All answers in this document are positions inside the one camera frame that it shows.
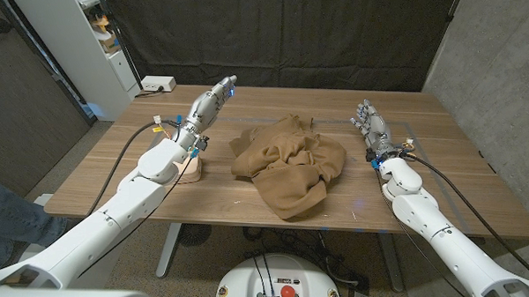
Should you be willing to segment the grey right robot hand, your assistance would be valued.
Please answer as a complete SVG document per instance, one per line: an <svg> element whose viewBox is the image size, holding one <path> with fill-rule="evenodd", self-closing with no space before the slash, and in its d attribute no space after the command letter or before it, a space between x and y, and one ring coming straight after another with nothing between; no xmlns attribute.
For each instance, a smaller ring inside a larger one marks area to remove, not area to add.
<svg viewBox="0 0 529 297"><path fill-rule="evenodd" d="M386 160L397 158L399 150L391 141L391 130L372 103L364 99L355 113L356 118L351 118L350 122L364 138L366 161L373 168L379 168Z"/></svg>

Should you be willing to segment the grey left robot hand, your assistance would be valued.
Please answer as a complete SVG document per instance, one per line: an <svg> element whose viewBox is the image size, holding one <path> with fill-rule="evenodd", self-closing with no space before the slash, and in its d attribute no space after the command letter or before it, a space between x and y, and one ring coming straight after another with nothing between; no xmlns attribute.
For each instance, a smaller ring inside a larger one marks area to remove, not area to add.
<svg viewBox="0 0 529 297"><path fill-rule="evenodd" d="M215 123L219 111L228 99L234 95L236 81L236 75L225 77L196 98L181 128L173 136L177 144L186 150L195 145L203 132Z"/></svg>

